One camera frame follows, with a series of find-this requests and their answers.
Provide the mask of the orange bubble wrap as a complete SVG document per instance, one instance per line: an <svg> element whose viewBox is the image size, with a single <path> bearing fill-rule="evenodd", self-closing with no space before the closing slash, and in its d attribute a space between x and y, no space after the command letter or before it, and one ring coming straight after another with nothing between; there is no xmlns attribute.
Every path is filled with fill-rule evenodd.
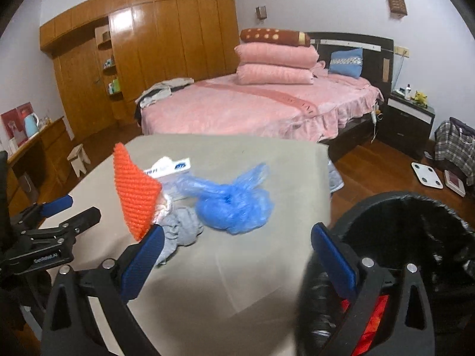
<svg viewBox="0 0 475 356"><path fill-rule="evenodd" d="M152 226L162 185L132 162L122 143L113 148L113 172L124 221L130 234L140 241Z"/></svg>

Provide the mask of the red plastic bag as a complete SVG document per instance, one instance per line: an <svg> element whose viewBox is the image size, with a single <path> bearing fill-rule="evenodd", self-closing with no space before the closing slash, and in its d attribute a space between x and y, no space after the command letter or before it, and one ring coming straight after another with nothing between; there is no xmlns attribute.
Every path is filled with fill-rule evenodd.
<svg viewBox="0 0 475 356"><path fill-rule="evenodd" d="M365 352L370 350L381 324L388 301L389 295L381 295L378 297L364 330L362 329L361 324L351 324L351 330L356 330L356 334L360 334L360 338L357 340L351 356L363 355Z"/></svg>

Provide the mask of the blue white box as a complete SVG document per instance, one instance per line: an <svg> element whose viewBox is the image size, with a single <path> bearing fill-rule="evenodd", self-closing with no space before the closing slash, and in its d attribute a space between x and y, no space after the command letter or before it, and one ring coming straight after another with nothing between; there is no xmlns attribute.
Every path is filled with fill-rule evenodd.
<svg viewBox="0 0 475 356"><path fill-rule="evenodd" d="M144 173L158 180L162 184L164 192L171 194L176 191L176 181L190 170L190 158L173 161L171 158L164 156L158 159L151 168L144 170Z"/></svg>

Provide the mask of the blue plastic bag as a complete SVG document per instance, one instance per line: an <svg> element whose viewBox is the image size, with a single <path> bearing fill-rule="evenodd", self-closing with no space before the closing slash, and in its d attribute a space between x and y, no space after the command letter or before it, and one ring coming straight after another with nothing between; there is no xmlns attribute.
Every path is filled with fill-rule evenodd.
<svg viewBox="0 0 475 356"><path fill-rule="evenodd" d="M261 188L267 174L268 166L261 163L228 184L185 175L176 186L196 200L195 211L204 225L241 235L264 226L274 210L269 192Z"/></svg>

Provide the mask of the black trash bin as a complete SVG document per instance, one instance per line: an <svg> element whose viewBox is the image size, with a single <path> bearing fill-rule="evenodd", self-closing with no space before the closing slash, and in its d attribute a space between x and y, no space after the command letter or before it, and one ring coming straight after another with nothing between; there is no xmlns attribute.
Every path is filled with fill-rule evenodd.
<svg viewBox="0 0 475 356"><path fill-rule="evenodd" d="M351 355L360 338L351 324L364 330L381 295L389 301L363 355L474 353L474 231L455 211L388 192L361 201L328 230L356 254L357 296L338 296L313 250L298 305L298 355Z"/></svg>

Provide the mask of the grey sock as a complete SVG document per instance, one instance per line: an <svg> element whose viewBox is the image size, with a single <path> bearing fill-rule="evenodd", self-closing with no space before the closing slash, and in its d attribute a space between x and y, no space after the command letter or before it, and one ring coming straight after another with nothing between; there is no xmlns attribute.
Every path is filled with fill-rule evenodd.
<svg viewBox="0 0 475 356"><path fill-rule="evenodd" d="M164 230L165 240L164 247L155 262L156 266L165 264L178 247L194 244L204 230L195 209L189 206L174 209L160 221L159 225Z"/></svg>

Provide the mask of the small white stool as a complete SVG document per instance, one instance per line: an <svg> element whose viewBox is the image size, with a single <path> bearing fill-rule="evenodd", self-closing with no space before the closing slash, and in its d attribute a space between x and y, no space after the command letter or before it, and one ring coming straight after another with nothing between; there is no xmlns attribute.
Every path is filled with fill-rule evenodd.
<svg viewBox="0 0 475 356"><path fill-rule="evenodd" d="M82 144L75 146L69 153L67 159L77 178L82 174L87 174L86 165L90 165L91 161Z"/></svg>

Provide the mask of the white bathroom scale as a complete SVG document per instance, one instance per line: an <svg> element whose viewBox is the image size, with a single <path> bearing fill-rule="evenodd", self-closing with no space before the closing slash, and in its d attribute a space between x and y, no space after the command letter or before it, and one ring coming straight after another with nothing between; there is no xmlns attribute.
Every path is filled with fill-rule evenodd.
<svg viewBox="0 0 475 356"><path fill-rule="evenodd" d="M427 165L421 164L419 162L411 163L412 170L419 182L425 187L431 187L435 189L443 189L443 182L440 180L437 172Z"/></svg>

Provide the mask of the blue kettle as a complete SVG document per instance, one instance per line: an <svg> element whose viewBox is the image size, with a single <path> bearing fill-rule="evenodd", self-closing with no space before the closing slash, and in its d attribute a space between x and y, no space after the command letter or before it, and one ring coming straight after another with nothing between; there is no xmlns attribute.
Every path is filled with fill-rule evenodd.
<svg viewBox="0 0 475 356"><path fill-rule="evenodd" d="M28 138L34 137L39 132L39 118L37 117L37 115L34 112L26 114L23 117L23 121L26 136Z"/></svg>

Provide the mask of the plaid bag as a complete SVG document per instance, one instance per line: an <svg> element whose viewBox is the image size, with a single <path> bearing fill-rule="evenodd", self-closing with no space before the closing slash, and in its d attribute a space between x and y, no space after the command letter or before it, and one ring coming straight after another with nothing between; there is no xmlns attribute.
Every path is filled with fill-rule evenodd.
<svg viewBox="0 0 475 356"><path fill-rule="evenodd" d="M435 160L449 162L465 176L465 183L474 186L474 128L451 117L435 131Z"/></svg>

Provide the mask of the clothes pile on bed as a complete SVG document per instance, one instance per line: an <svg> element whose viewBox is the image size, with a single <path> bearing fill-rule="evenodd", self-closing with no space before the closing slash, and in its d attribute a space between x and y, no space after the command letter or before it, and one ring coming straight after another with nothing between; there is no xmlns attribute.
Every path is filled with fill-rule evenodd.
<svg viewBox="0 0 475 356"><path fill-rule="evenodd" d="M178 77L171 80L163 80L152 85L143 91L138 99L135 100L134 118L139 125L142 123L142 111L158 101L170 97L174 92L180 91L189 85L195 83L195 80L188 77Z"/></svg>

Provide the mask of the pink bed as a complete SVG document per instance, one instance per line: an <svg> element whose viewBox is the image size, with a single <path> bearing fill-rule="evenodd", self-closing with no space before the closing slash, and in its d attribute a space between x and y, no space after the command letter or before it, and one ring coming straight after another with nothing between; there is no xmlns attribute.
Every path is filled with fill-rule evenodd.
<svg viewBox="0 0 475 356"><path fill-rule="evenodd" d="M310 85L239 85L235 75L203 80L142 110L151 134L251 135L320 142L372 112L381 91L364 78L330 75Z"/></svg>

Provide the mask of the wall lamp right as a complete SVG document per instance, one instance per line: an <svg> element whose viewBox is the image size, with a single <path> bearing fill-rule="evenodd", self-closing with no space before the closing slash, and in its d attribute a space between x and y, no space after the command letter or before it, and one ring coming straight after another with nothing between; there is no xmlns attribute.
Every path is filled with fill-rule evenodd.
<svg viewBox="0 0 475 356"><path fill-rule="evenodd" d="M390 14L402 18L407 16L407 6L405 0L387 0Z"/></svg>

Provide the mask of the wall lamp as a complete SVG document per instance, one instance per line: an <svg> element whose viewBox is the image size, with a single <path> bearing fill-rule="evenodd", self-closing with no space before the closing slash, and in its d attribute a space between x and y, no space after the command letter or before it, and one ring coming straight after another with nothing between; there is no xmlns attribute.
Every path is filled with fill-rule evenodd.
<svg viewBox="0 0 475 356"><path fill-rule="evenodd" d="M402 18L407 16L407 6L405 0L387 0L390 14Z"/></svg>
<svg viewBox="0 0 475 356"><path fill-rule="evenodd" d="M264 21L267 19L267 8L265 6L258 6L255 8L257 20Z"/></svg>

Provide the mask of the wall lamp left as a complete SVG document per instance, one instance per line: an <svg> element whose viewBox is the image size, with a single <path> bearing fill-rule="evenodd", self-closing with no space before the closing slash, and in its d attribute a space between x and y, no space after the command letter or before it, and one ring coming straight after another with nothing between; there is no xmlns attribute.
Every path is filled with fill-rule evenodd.
<svg viewBox="0 0 475 356"><path fill-rule="evenodd" d="M265 6L258 6L255 8L257 20L264 21L267 19L267 8Z"/></svg>

